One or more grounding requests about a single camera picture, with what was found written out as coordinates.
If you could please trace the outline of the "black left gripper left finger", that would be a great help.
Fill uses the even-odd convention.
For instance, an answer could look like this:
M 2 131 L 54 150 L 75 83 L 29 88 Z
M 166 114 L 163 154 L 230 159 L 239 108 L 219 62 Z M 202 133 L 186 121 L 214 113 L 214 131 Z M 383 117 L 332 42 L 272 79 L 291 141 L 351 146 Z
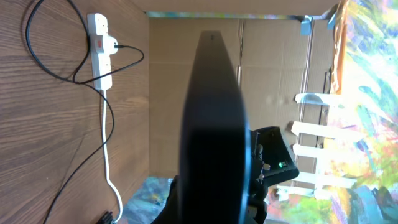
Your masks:
M 166 199 L 165 207 L 155 218 L 152 224 L 179 224 L 178 213 L 178 183 L 180 176 L 176 175 L 170 184 L 169 196 Z

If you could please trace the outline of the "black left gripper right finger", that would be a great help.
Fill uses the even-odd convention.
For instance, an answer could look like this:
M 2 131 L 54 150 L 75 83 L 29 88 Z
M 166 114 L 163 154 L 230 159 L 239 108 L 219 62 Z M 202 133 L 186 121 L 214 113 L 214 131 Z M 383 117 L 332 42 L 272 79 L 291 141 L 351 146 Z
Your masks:
M 249 189 L 248 205 L 256 209 L 254 221 L 264 223 L 267 216 L 265 198 L 267 196 L 267 186 L 262 180 L 255 180 Z

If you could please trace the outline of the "blue Samsung Galaxy smartphone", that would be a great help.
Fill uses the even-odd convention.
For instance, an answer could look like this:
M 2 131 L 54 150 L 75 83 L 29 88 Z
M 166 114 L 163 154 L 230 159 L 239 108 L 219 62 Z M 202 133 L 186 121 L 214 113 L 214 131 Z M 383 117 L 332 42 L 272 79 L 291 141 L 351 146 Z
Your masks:
M 203 31 L 183 111 L 180 223 L 242 223 L 251 153 L 243 99 L 218 31 Z

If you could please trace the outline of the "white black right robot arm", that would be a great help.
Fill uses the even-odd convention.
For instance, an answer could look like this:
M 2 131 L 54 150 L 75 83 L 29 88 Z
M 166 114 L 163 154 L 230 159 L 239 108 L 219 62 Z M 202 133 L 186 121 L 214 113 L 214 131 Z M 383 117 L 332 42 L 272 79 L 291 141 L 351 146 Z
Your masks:
M 270 187 L 299 176 L 299 169 L 294 161 L 294 154 L 278 126 L 270 126 L 250 131 L 252 155 L 262 146 L 262 165 L 268 164 L 269 169 L 263 169 L 265 185 Z

